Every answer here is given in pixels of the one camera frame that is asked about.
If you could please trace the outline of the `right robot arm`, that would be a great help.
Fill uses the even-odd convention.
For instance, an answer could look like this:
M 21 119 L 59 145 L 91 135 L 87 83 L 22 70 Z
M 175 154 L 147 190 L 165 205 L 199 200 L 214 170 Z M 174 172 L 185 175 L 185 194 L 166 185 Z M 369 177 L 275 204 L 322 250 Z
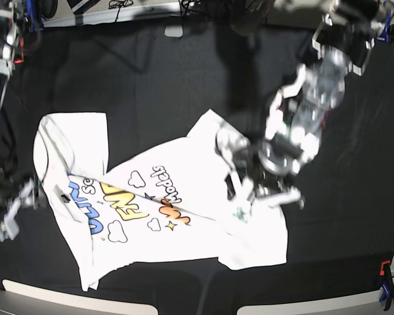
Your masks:
M 0 211 L 16 197 L 18 188 L 12 180 L 18 166 L 16 139 L 9 117 L 2 109 L 3 102 L 15 66 L 34 52 L 41 40 L 36 1 L 0 1 L 0 115 L 7 128 L 7 134 L 0 138 L 8 150 L 7 155 L 0 155 Z

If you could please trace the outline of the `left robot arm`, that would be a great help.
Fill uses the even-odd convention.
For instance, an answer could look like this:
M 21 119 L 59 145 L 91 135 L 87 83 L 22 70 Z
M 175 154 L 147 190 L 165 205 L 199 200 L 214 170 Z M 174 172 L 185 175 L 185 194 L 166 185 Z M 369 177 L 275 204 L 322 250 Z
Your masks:
M 318 154 L 326 117 L 345 93 L 345 76 L 362 75 L 375 40 L 394 17 L 394 1 L 332 1 L 312 37 L 317 61 L 300 64 L 277 90 L 263 134 L 249 140 L 222 123 L 216 146 L 229 166 L 234 199 L 300 198 L 293 179 Z

